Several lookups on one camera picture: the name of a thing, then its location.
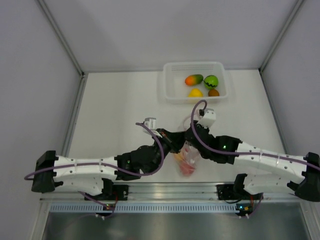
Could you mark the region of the orange peach fake fruit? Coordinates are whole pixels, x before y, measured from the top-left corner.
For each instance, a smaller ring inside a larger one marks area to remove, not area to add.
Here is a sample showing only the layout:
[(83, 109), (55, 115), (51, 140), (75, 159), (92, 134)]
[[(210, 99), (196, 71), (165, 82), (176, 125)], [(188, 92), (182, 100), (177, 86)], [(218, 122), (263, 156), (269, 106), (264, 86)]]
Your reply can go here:
[(185, 162), (186, 161), (186, 153), (183, 150), (181, 150), (179, 153), (174, 153), (173, 156), (177, 162)]

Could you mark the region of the clear zip top bag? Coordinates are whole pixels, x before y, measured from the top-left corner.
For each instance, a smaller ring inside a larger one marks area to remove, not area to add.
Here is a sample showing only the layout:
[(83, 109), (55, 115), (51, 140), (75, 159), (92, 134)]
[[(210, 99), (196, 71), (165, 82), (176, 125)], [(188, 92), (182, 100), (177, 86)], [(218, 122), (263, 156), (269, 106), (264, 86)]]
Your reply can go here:
[(181, 174), (180, 169), (179, 169), (179, 165), (181, 165), (182, 163), (194, 166), (195, 170), (196, 170), (198, 162), (201, 159), (199, 151), (196, 148), (194, 148), (193, 146), (191, 146), (190, 143), (187, 141), (184, 143), (184, 146), (182, 147), (181, 151), (185, 151), (186, 161), (179, 162), (179, 161), (175, 160), (179, 173)]

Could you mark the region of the red fake strawberry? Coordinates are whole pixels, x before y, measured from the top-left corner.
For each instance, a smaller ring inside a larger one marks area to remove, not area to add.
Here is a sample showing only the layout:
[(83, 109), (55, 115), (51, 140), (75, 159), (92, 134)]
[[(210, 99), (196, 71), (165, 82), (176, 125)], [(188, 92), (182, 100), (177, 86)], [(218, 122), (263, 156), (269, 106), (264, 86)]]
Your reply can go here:
[(194, 173), (195, 167), (189, 164), (185, 164), (183, 162), (182, 164), (179, 165), (179, 170), (183, 176), (187, 177), (187, 176), (191, 176)]

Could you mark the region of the yellow fake pepper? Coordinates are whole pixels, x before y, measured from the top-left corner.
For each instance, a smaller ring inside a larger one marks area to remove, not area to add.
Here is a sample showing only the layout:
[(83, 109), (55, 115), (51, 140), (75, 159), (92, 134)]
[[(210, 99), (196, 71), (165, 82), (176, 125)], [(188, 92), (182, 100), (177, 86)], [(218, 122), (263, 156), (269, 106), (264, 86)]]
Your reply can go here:
[(198, 88), (193, 88), (188, 94), (189, 98), (202, 98), (204, 95)]

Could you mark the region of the brown fake kiwi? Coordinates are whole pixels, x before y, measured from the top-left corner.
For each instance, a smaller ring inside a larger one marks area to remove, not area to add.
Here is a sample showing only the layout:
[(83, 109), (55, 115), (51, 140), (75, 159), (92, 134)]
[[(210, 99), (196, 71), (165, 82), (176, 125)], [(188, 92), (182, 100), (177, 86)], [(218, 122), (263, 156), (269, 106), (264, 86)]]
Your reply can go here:
[(219, 97), (220, 93), (216, 89), (211, 89), (211, 90), (208, 91), (208, 96), (209, 97)]

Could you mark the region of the orange green fake mango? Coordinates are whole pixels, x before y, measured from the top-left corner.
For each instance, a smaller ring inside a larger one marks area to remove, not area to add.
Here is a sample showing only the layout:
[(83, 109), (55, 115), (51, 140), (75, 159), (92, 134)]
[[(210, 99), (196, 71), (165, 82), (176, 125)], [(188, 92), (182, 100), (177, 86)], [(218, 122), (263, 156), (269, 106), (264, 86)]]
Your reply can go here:
[(188, 76), (184, 82), (187, 86), (195, 86), (195, 85), (199, 85), (203, 80), (204, 80), (203, 75), (193, 74)]

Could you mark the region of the green fake apple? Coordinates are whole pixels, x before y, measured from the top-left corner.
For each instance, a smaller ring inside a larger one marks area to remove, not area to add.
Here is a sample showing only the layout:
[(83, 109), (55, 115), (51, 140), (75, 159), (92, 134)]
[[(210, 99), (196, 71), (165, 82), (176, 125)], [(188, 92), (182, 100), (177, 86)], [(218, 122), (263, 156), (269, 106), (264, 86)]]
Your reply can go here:
[(204, 86), (208, 89), (215, 89), (219, 85), (219, 79), (215, 75), (208, 75), (203, 80)]

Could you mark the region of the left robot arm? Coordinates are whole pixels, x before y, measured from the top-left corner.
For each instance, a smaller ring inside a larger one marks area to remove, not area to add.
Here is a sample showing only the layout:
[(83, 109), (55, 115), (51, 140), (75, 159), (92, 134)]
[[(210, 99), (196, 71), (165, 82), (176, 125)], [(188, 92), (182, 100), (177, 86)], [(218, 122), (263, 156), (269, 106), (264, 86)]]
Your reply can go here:
[(183, 131), (158, 128), (151, 135), (152, 145), (105, 158), (68, 158), (48, 150), (36, 161), (35, 171), (25, 179), (32, 181), (31, 190), (35, 193), (83, 192), (107, 200), (113, 194), (115, 181), (133, 181), (155, 174), (166, 156), (179, 153), (185, 143)]

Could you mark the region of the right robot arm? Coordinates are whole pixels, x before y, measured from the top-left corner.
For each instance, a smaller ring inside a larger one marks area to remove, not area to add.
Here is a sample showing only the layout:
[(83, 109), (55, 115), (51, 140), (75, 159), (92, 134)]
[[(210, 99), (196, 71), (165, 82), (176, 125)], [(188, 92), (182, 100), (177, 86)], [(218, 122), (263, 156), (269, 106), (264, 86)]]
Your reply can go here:
[(197, 122), (190, 125), (184, 136), (203, 159), (266, 172), (237, 175), (233, 192), (240, 199), (250, 194), (280, 192), (309, 202), (320, 200), (320, 156), (316, 153), (293, 156), (266, 151), (235, 137), (213, 136)]

